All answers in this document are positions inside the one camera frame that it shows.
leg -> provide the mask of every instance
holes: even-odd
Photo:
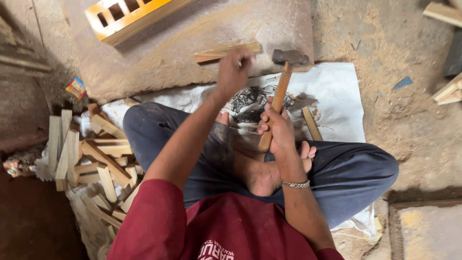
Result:
[[[153,102],[131,107],[123,119],[128,141],[146,171],[188,113]],[[224,192],[249,193],[231,173],[233,169],[232,130],[216,122],[202,154],[186,181],[185,207],[202,198]]]
[[[330,228],[354,216],[387,191],[398,177],[393,156],[367,143],[308,141],[317,148],[311,190]],[[265,161],[274,160],[271,155]],[[278,190],[265,197],[284,207]]]

sawdust floor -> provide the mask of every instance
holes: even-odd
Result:
[[[423,17],[428,3],[313,3],[317,61],[354,63],[366,140],[400,162],[398,180],[384,196],[390,202],[462,197],[462,104],[438,106],[431,100],[449,81],[442,75],[454,27]],[[392,91],[406,76],[413,84]],[[383,203],[380,207],[386,226],[388,212]],[[373,246],[353,229],[342,233],[347,235],[336,235],[335,241],[345,259],[390,259],[387,237]]]

dirt floor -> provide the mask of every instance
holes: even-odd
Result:
[[[68,105],[83,110],[88,101],[74,100],[60,89],[79,74],[79,61],[65,12],[55,7],[62,6],[61,1],[52,2],[55,5],[39,5],[44,14],[53,15],[38,21],[42,35],[48,37],[43,42],[47,56],[54,57],[62,70],[51,83],[40,84],[51,108]],[[376,215],[384,227],[380,241],[374,245],[355,229],[334,233],[338,250],[348,260],[391,259],[388,203],[462,198],[462,103],[438,106],[431,100],[449,82],[443,66],[454,27],[423,17],[429,2],[312,0],[315,61],[354,63],[366,140],[400,162],[398,180],[376,202]],[[391,90],[406,76],[413,84]]]

man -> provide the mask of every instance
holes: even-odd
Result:
[[[146,175],[108,259],[343,259],[329,228],[385,192],[397,162],[366,143],[309,141],[297,152],[287,111],[269,104],[258,133],[274,121],[270,153],[235,147],[219,111],[253,60],[231,51],[190,115],[156,103],[127,111],[124,130]]]

wooden frame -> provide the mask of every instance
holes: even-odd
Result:
[[[84,13],[100,41],[117,45],[194,1],[136,0],[127,5],[126,0],[102,0]]]

